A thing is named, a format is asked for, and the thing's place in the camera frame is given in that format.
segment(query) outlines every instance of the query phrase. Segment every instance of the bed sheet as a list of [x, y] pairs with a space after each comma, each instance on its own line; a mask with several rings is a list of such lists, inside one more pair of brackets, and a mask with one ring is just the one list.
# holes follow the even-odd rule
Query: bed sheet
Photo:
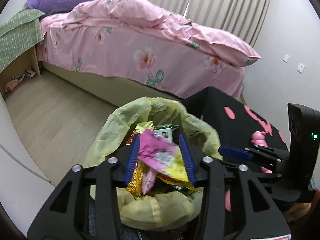
[[142, 33], [114, 19], [104, 20], [104, 26], [73, 28], [63, 25], [67, 15], [41, 20], [45, 40], [37, 47], [39, 61], [76, 72], [128, 78], [180, 98], [209, 86], [240, 96], [243, 68], [160, 38], [160, 30]]

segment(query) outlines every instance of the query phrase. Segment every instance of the white label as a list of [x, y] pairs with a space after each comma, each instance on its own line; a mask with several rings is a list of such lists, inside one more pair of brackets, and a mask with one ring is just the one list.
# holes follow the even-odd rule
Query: white label
[[250, 240], [290, 240], [290, 239], [291, 239], [291, 235], [278, 236], [273, 238], [250, 239]]
[[173, 156], [171, 156], [165, 152], [158, 152], [158, 153], [156, 153], [155, 159], [158, 162], [161, 162], [165, 165], [169, 165], [173, 161]]

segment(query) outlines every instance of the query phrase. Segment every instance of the green plaid cloth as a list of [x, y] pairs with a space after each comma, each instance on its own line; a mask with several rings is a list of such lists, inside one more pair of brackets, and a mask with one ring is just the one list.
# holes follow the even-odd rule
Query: green plaid cloth
[[0, 73], [14, 59], [43, 41], [39, 17], [45, 13], [24, 9], [0, 26]]

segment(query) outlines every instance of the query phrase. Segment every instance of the yellow trash bag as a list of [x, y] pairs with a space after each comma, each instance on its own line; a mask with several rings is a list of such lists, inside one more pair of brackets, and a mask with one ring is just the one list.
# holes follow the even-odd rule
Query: yellow trash bag
[[[121, 106], [109, 116], [88, 151], [84, 167], [102, 163], [119, 148], [132, 126], [147, 121], [153, 121], [154, 125], [180, 125], [190, 142], [200, 146], [205, 155], [222, 160], [218, 152], [218, 134], [210, 125], [188, 114], [178, 101], [144, 97]], [[91, 187], [90, 194], [95, 198], [95, 186]], [[183, 226], [199, 215], [202, 189], [189, 197], [173, 191], [135, 200], [126, 189], [117, 188], [117, 197], [123, 224], [141, 230], [162, 231]]]

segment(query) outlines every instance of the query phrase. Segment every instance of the pink figurine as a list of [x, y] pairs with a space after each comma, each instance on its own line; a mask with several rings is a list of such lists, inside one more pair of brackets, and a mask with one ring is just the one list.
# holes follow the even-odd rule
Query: pink figurine
[[[252, 134], [252, 137], [251, 137], [252, 138], [251, 143], [253, 145], [259, 145], [259, 146], [268, 147], [267, 142], [264, 140], [265, 139], [265, 135], [266, 135], [266, 132], [260, 132], [260, 131], [254, 132]], [[272, 173], [272, 171], [270, 171], [267, 168], [262, 167], [262, 166], [260, 166], [260, 170], [263, 173]]]

